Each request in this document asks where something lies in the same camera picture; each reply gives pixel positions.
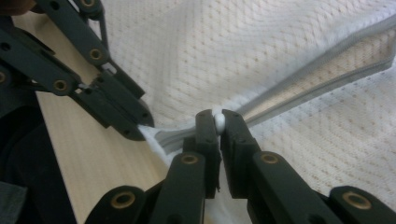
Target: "white mesh fabric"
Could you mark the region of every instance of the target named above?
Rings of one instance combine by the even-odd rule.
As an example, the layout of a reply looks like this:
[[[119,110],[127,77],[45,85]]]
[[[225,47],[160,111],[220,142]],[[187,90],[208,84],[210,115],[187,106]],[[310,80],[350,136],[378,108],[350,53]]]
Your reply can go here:
[[[104,1],[115,61],[146,91],[159,128],[235,110],[349,35],[394,14],[395,1]]]
[[[196,113],[236,110],[276,87],[351,35],[396,13],[396,1],[106,0],[113,58],[146,91],[156,126],[181,129]],[[299,77],[250,115],[389,55],[394,30],[359,44]],[[331,91],[251,129],[311,188],[368,190],[396,209],[395,66]],[[161,146],[148,140],[165,161]],[[225,177],[206,212],[215,223],[248,223],[246,202]]]
[[[312,189],[365,189],[396,208],[396,63],[251,129]]]

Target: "screw hole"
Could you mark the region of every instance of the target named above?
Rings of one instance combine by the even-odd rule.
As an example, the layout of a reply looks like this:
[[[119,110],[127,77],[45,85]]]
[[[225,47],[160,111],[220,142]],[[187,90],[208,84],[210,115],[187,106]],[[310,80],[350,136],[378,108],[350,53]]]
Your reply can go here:
[[[185,155],[181,158],[181,161],[186,164],[194,164],[194,163],[198,162],[198,158],[196,156],[192,156],[192,155]]]
[[[91,7],[95,4],[95,0],[81,0],[81,3],[84,7]]]
[[[131,191],[124,191],[114,195],[111,199],[111,206],[117,209],[129,207],[134,203],[136,197]]]
[[[54,10],[58,10],[60,8],[59,3],[55,2],[55,1],[50,2],[49,5]]]
[[[90,51],[90,56],[92,59],[99,60],[102,58],[102,52],[99,49],[92,49]]]
[[[65,91],[67,89],[67,83],[64,80],[56,80],[53,83],[53,87],[57,90],[57,91]]]
[[[8,43],[1,43],[1,44],[0,44],[0,48],[1,48],[3,51],[9,51],[9,50],[11,50],[11,46],[10,46]]]
[[[277,157],[274,155],[271,155],[271,154],[264,153],[264,154],[262,154],[261,158],[262,158],[262,161],[264,161],[265,163],[269,163],[269,164],[274,164],[274,163],[278,162]]]
[[[344,193],[343,199],[350,205],[361,210],[367,210],[372,207],[368,199],[352,191]]]

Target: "metal screw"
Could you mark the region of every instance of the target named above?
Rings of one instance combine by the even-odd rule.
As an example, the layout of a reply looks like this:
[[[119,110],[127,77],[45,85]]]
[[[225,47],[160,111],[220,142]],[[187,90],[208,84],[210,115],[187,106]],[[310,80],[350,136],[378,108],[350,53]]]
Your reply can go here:
[[[343,199],[350,205],[362,210],[368,210],[372,207],[368,199],[352,191],[344,193]]]
[[[134,203],[136,196],[131,191],[120,192],[111,199],[111,206],[117,209],[129,207]]]
[[[53,88],[57,91],[65,91],[67,90],[67,82],[64,80],[56,80],[53,83]]]
[[[81,0],[81,4],[84,7],[91,7],[95,4],[95,0]]]
[[[198,158],[196,156],[193,155],[185,155],[181,158],[181,161],[185,164],[194,164],[196,162],[198,162]]]
[[[7,80],[6,74],[0,72],[0,83],[3,83]]]
[[[102,52],[99,49],[92,49],[90,51],[90,56],[94,60],[99,60],[102,58]]]
[[[276,156],[267,153],[262,154],[261,159],[263,162],[269,164],[275,164],[279,162],[279,159]]]

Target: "light wood surface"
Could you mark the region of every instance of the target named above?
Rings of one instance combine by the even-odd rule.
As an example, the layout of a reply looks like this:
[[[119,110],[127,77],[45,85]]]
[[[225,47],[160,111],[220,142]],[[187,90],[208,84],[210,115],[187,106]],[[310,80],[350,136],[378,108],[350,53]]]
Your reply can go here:
[[[28,13],[14,21],[53,49],[84,82],[90,83],[96,76],[95,68],[46,15]],[[43,92],[37,96],[78,223],[85,221],[110,189],[122,185],[148,189],[166,176],[167,167],[145,142],[130,141],[112,128],[104,129],[68,97]]]

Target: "black mechanical linkage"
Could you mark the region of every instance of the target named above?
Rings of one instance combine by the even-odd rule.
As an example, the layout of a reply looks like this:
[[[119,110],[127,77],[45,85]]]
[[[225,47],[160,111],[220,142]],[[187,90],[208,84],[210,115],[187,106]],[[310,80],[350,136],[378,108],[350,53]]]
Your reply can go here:
[[[137,224],[146,202],[145,192],[122,186],[106,193],[88,216],[87,224]]]
[[[36,0],[37,8],[49,15],[79,53],[99,69],[91,85],[57,60],[55,54],[34,36],[13,26],[10,17],[0,17],[0,88],[20,88],[68,95],[104,127],[113,126],[124,137],[144,140],[138,125],[154,126],[145,92],[110,58],[106,43],[104,9],[99,0]],[[102,40],[86,20],[101,24]]]
[[[396,223],[390,208],[361,189],[335,188],[329,198],[315,192],[283,157],[260,150],[241,115],[222,113],[220,149],[229,189],[233,198],[247,199],[253,224]],[[196,135],[185,138],[183,153],[174,157],[165,180],[146,191],[140,214],[133,211],[134,218],[120,214],[118,223],[203,223],[205,198],[213,199],[219,188],[217,138],[211,110],[198,113]],[[89,220],[101,214],[97,210],[107,209],[101,203],[108,206],[110,199],[102,199]]]

